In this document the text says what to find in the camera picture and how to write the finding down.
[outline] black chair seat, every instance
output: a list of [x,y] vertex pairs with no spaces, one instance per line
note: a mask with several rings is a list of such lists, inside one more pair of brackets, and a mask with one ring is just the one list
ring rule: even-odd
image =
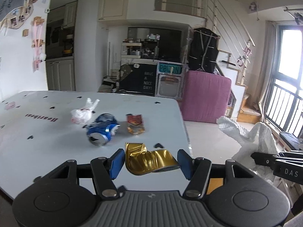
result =
[[291,150],[302,150],[299,145],[301,145],[299,139],[289,132],[280,132],[280,137],[282,140],[290,147]]

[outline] screw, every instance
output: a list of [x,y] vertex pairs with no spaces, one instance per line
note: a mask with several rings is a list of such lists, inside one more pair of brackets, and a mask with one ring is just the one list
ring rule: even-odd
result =
[[188,197],[190,197],[190,198],[197,198],[197,197],[199,197],[199,196],[201,195],[201,193],[200,193],[199,191],[194,190],[194,189],[192,189],[192,190],[187,190],[187,191],[185,192],[185,194],[186,194],[186,196],[188,196]]
[[106,189],[102,191],[102,195],[105,197],[116,197],[117,191],[115,191],[114,189]]

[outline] gray ribbed plate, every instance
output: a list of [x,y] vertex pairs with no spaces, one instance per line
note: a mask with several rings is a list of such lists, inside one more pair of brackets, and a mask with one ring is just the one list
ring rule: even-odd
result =
[[183,199],[178,191],[126,191],[103,202],[82,227],[223,227],[202,203]]

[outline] yellow object on counter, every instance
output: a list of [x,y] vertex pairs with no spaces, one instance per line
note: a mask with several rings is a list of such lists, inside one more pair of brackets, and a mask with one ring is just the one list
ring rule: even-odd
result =
[[125,144],[125,165],[128,171],[140,176],[151,172],[164,172],[180,166],[166,149],[147,151],[144,143]]

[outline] curtain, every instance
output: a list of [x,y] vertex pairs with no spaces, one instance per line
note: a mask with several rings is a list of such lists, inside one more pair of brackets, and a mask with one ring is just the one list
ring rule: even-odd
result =
[[275,22],[266,21],[263,59],[255,92],[257,105],[262,115],[262,122],[265,121],[265,101],[271,81],[271,73],[276,64],[277,40],[278,25]]

